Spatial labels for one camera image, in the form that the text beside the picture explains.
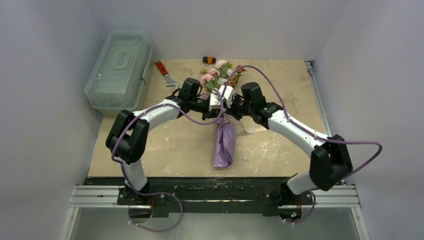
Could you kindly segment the beige ribbon strip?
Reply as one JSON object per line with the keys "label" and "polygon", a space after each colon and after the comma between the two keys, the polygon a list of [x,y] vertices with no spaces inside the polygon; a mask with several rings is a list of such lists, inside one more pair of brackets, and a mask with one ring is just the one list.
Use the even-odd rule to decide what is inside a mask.
{"label": "beige ribbon strip", "polygon": [[248,134],[255,134],[266,131],[263,126],[255,126],[252,123],[244,123],[242,118],[245,116],[251,117],[254,110],[254,103],[248,96],[237,94],[235,88],[228,85],[221,85],[218,89],[219,95],[214,91],[211,93],[209,100],[210,109],[218,109],[221,104],[223,107],[222,116],[229,117],[230,122],[242,128]]}

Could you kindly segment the pink rose stem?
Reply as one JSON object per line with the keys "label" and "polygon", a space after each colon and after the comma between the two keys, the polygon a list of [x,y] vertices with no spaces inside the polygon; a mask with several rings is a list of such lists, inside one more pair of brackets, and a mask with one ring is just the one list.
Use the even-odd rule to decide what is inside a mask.
{"label": "pink rose stem", "polygon": [[219,89],[222,85],[219,83],[221,77],[221,72],[216,68],[211,68],[209,70],[203,68],[201,70],[202,76],[200,78],[200,83],[204,88],[206,93],[211,93],[213,89]]}

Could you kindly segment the pink purple wrapping paper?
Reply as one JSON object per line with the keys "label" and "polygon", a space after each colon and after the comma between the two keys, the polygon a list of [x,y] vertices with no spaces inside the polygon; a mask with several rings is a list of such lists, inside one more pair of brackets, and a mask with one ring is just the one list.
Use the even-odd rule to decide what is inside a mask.
{"label": "pink purple wrapping paper", "polygon": [[213,157],[214,168],[226,168],[233,164],[236,147],[236,127],[230,122],[228,116],[218,120],[219,127],[215,137],[215,150]]}

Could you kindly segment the white and orange rose stems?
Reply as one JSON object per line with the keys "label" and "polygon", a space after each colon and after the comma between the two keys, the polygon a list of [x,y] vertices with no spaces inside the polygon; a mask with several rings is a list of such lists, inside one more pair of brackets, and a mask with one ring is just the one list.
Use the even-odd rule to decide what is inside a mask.
{"label": "white and orange rose stems", "polygon": [[214,73],[213,76],[215,77],[214,82],[221,86],[223,85],[230,75],[232,77],[229,80],[228,85],[230,87],[235,87],[237,83],[239,82],[240,77],[242,76],[242,73],[246,72],[247,70],[245,68],[240,68],[236,71],[233,70],[233,64],[230,63],[227,60],[219,60],[215,63],[214,68],[218,70],[218,73]]}

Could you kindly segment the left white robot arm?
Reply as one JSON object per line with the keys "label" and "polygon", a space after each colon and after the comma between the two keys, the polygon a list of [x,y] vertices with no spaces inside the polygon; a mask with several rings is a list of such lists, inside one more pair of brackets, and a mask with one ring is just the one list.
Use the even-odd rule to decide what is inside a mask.
{"label": "left white robot arm", "polygon": [[198,94],[200,87],[198,80],[187,78],[181,88],[160,103],[141,111],[118,113],[105,145],[112,161],[119,164],[130,189],[129,197],[136,204],[142,205],[152,196],[142,164],[149,132],[168,121],[187,117],[190,111],[208,114],[214,110],[210,101]]}

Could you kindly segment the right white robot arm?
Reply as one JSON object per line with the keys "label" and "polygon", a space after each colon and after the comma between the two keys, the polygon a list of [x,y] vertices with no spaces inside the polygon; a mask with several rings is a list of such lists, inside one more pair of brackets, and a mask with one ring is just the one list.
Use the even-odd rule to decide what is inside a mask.
{"label": "right white robot arm", "polygon": [[256,124],[285,137],[309,157],[308,171],[296,173],[280,185],[279,206],[294,203],[310,190],[329,191],[352,172],[349,152],[341,136],[328,136],[297,123],[285,107],[268,102],[256,82],[242,85],[241,94],[223,85],[218,92],[217,98],[227,115],[236,120],[251,117]]}

